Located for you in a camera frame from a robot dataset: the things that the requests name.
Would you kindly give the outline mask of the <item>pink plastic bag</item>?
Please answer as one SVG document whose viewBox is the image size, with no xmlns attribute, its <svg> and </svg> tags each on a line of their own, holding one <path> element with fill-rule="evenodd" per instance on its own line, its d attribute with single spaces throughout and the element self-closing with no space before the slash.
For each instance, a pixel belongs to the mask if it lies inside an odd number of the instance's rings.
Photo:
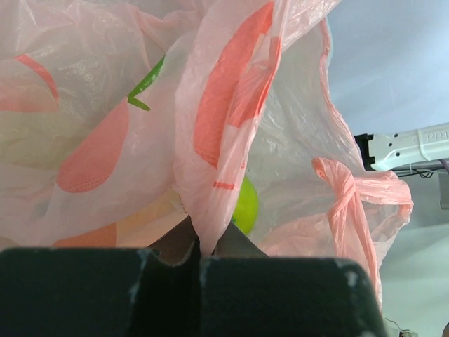
<svg viewBox="0 0 449 337">
<path fill-rule="evenodd" d="M 332 104 L 336 1 L 2 1 L 1 247 L 144 246 L 190 216 L 210 253 L 243 179 L 271 256 L 380 266 L 408 185 L 367 172 Z"/>
</svg>

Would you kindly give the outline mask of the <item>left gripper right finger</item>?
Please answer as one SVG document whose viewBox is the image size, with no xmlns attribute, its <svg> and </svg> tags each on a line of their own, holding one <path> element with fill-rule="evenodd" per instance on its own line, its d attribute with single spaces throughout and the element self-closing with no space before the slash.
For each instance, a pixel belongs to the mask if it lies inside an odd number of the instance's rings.
<svg viewBox="0 0 449 337">
<path fill-rule="evenodd" d="M 221 236 L 214 255 L 222 258 L 266 258 L 262 250 L 251 242 L 235 224 L 229 224 L 224 234 Z"/>
</svg>

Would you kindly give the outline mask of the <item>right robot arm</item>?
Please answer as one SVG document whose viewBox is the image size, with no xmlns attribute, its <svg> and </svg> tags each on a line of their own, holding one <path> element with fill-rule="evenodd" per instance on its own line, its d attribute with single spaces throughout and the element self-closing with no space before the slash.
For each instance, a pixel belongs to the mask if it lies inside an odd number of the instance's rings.
<svg viewBox="0 0 449 337">
<path fill-rule="evenodd" d="M 367 171 L 448 169 L 448 124 L 354 137 Z"/>
</svg>

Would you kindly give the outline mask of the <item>light green fake apple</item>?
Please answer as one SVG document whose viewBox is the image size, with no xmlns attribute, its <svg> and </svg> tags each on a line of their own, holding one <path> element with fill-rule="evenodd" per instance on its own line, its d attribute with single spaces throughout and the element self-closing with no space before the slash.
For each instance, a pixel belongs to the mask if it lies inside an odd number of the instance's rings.
<svg viewBox="0 0 449 337">
<path fill-rule="evenodd" d="M 245 176 L 239 198 L 232 215 L 232 222 L 242 233 L 248 235 L 254 228 L 259 210 L 259 198 L 251 181 Z"/>
</svg>

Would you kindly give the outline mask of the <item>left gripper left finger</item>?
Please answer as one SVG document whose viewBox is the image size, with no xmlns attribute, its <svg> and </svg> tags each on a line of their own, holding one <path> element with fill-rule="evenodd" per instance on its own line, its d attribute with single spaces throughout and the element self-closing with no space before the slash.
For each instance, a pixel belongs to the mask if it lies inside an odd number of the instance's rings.
<svg viewBox="0 0 449 337">
<path fill-rule="evenodd" d="M 187 216 L 160 239 L 150 244 L 149 248 L 167 265 L 182 265 L 192 256 L 198 257 L 199 238 L 191 217 Z"/>
</svg>

